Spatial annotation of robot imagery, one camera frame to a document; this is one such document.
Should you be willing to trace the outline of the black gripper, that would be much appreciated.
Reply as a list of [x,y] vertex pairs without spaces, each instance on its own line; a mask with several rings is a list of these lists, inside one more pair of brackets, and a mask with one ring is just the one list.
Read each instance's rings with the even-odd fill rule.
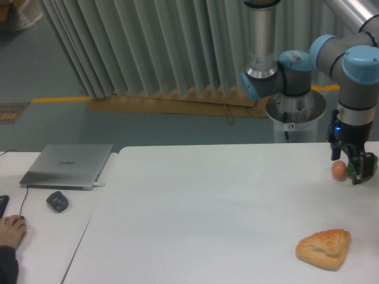
[[347,156],[355,156],[351,161],[352,184],[357,185],[371,179],[375,173],[375,154],[364,152],[364,144],[370,136],[372,122],[350,125],[338,118],[340,111],[332,111],[328,127],[327,142],[330,143],[331,161],[339,160],[341,151]]

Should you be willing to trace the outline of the dark sleeved forearm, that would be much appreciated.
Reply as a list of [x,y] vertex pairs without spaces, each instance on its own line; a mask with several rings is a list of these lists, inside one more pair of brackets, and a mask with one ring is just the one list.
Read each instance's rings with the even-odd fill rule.
[[1,246],[1,283],[15,284],[18,278],[18,261],[15,249]]

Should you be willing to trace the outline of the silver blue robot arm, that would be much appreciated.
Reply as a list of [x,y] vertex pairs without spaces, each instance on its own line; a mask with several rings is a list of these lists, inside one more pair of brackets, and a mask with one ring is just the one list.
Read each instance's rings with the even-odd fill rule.
[[374,176],[377,156],[365,150],[378,102],[378,8],[370,1],[327,1],[326,5],[352,31],[337,38],[322,35],[308,52],[288,50],[274,57],[277,1],[245,1],[251,22],[249,62],[241,82],[251,100],[275,95],[270,117],[280,121],[284,135],[298,122],[313,121],[317,107],[311,71],[317,69],[339,85],[327,141],[331,159],[348,158],[354,185]]

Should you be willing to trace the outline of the person's hand on mouse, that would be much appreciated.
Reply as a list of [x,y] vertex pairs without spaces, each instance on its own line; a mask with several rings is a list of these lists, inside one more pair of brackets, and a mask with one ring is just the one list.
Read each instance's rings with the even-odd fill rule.
[[26,221],[20,219],[20,215],[12,215],[1,218],[1,246],[17,249],[26,234]]

